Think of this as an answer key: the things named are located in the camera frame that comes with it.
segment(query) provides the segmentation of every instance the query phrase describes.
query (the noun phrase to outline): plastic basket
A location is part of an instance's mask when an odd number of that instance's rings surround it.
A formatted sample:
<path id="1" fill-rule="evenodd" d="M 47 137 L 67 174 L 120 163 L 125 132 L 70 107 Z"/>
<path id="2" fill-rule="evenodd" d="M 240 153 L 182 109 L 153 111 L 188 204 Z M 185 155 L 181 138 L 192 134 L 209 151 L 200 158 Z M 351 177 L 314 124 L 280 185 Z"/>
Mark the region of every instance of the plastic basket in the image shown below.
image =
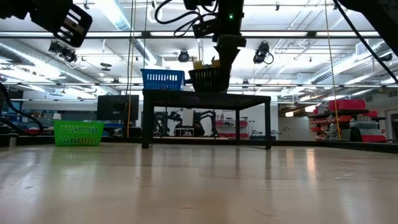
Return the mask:
<path id="1" fill-rule="evenodd" d="M 223 75 L 220 68 L 206 68 L 189 71 L 195 91 L 225 92 L 229 87 L 229 75 Z"/>
<path id="2" fill-rule="evenodd" d="M 53 121 L 56 146 L 98 146 L 104 123 Z"/>
<path id="3" fill-rule="evenodd" d="M 141 69 L 142 81 L 146 90 L 181 91 L 184 86 L 184 71 Z"/>

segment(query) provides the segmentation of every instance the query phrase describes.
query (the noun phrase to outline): table leg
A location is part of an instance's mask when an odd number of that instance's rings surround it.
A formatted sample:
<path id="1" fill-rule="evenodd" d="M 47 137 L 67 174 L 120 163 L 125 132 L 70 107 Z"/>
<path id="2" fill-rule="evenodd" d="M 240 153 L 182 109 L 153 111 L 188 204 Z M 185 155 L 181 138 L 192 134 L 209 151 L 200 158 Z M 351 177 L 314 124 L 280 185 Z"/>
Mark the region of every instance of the table leg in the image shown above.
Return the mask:
<path id="1" fill-rule="evenodd" d="M 270 102 L 265 103 L 264 113 L 266 116 L 266 149 L 271 149 L 272 136 L 271 136 L 271 103 Z"/>
<path id="2" fill-rule="evenodd" d="M 148 149 L 154 139 L 154 106 L 152 100 L 144 96 L 144 112 L 143 112 L 143 127 L 142 127 L 142 148 Z"/>
<path id="3" fill-rule="evenodd" d="M 241 140 L 241 115 L 240 110 L 235 111 L 235 135 L 236 144 L 238 145 Z"/>

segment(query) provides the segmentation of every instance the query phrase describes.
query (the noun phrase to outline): black table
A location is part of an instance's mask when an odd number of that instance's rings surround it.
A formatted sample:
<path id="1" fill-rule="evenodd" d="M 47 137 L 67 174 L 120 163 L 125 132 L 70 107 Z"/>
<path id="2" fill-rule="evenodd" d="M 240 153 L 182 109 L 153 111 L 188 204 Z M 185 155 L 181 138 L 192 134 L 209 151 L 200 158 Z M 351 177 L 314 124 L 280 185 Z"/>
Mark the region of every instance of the black table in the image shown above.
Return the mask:
<path id="1" fill-rule="evenodd" d="M 236 144 L 240 141 L 240 111 L 253 106 L 265 104 L 266 121 L 266 149 L 271 148 L 271 97 L 236 95 L 226 93 L 202 93 L 191 91 L 168 91 L 168 90 L 143 90 L 144 114 L 142 148 L 148 149 L 153 143 L 154 133 L 154 108 L 198 108 L 214 110 L 235 110 L 236 115 Z"/>

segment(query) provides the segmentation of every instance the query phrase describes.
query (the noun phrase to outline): monitor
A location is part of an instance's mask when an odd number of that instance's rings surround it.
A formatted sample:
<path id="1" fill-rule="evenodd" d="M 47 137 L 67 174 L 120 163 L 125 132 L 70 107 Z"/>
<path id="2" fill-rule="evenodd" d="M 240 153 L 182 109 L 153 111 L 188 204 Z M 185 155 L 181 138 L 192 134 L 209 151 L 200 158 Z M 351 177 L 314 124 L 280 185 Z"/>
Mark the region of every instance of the monitor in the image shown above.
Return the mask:
<path id="1" fill-rule="evenodd" d="M 99 96 L 97 105 L 97 120 L 99 121 L 117 121 L 126 120 L 129 96 L 126 95 L 110 95 Z M 130 120 L 138 120 L 139 95 L 131 95 L 131 112 Z"/>

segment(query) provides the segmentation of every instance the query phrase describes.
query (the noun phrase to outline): ceiling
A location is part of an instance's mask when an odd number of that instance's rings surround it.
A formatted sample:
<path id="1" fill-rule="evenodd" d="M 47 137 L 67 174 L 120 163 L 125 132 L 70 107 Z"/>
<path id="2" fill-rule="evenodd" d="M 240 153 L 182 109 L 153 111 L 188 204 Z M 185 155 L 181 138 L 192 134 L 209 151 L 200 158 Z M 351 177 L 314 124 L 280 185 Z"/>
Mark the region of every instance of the ceiling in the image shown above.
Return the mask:
<path id="1" fill-rule="evenodd" d="M 75 4 L 84 9 L 83 0 L 74 1 Z M 132 26 L 135 25 L 137 31 L 173 31 L 180 25 L 186 23 L 192 17 L 186 17 L 176 23 L 161 25 L 156 22 L 151 22 L 153 19 L 154 10 L 152 10 L 152 1 L 137 0 L 132 2 L 128 0 L 120 0 L 119 5 L 130 21 L 132 18 Z M 279 0 L 280 8 L 275 9 L 275 1 L 256 1 L 245 0 L 245 17 L 242 23 L 242 30 L 249 31 L 287 31 L 287 30 L 326 30 L 325 19 L 325 5 L 324 0 Z M 328 0 L 327 12 L 329 27 L 333 31 L 348 30 L 351 31 L 348 24 L 342 19 L 341 14 L 334 10 L 332 1 Z M 111 32 L 118 31 L 113 23 L 106 17 L 103 7 L 98 4 L 98 1 L 88 0 L 90 9 L 85 9 L 93 17 L 93 25 L 90 32 Z M 170 5 L 164 8 L 162 20 L 173 19 L 178 15 L 186 12 L 182 0 L 174 0 Z M 374 30 L 370 23 L 357 12 L 348 11 L 348 15 L 354 22 L 358 30 Z M 2 21 L 0 30 L 3 31 L 44 31 L 39 26 L 33 24 L 30 18 L 25 20 L 18 20 L 16 18 Z M 33 51 L 40 52 L 48 57 L 53 55 L 48 51 L 49 45 L 53 39 L 14 39 L 14 41 L 28 46 Z M 204 59 L 205 63 L 210 63 L 211 59 L 217 57 L 216 50 L 213 48 L 215 43 L 211 39 L 202 39 L 204 45 Z M 274 63 L 271 65 L 255 65 L 252 62 L 254 52 L 262 41 L 269 43 L 271 52 L 274 54 Z M 156 56 L 164 59 L 162 67 L 174 70 L 186 71 L 188 78 L 188 71 L 191 70 L 191 63 L 180 63 L 177 56 L 181 50 L 188 50 L 192 57 L 199 57 L 198 41 L 195 39 L 142 39 L 144 47 L 150 49 Z M 250 83 L 268 83 L 268 84 L 306 84 L 313 74 L 330 66 L 330 56 L 333 62 L 338 62 L 341 58 L 351 54 L 356 50 L 356 45 L 359 43 L 357 38 L 350 39 L 332 39 L 330 42 L 331 55 L 329 51 L 329 43 L 327 39 L 248 39 L 247 46 L 237 56 L 233 70 L 231 72 L 231 83 L 242 83 L 242 80 L 248 79 Z M 109 83 L 114 79 L 119 79 L 122 83 L 127 82 L 128 69 L 127 65 L 130 62 L 133 68 L 133 82 L 142 83 L 140 69 L 146 67 L 143 58 L 139 53 L 131 48 L 132 53 L 129 55 L 129 41 L 126 39 L 87 39 L 83 45 L 76 49 L 77 54 L 88 62 L 85 69 L 80 67 L 75 68 L 78 74 L 84 74 L 96 80 L 97 82 Z M 390 64 L 395 63 L 394 56 Z M 54 57 L 52 60 L 59 61 L 59 69 L 64 69 L 64 61 L 60 57 Z M 112 65 L 110 72 L 103 72 L 104 76 L 99 74 L 103 68 L 100 63 L 105 62 Z M 371 58 L 357 63 L 338 76 L 345 78 L 337 78 L 336 81 L 343 85 L 350 80 L 358 78 L 366 73 L 373 71 Z M 374 80 L 375 77 L 369 77 L 369 80 Z M 366 80 L 360 80 L 358 83 L 363 83 Z M 331 84 L 331 78 L 325 80 L 322 84 Z M 117 90 L 123 90 L 125 87 L 113 87 Z M 281 93 L 283 86 L 280 88 L 261 88 L 260 90 L 248 89 L 250 92 L 264 92 L 268 94 L 270 91 Z M 300 96 L 308 95 L 305 90 L 300 90 Z"/>

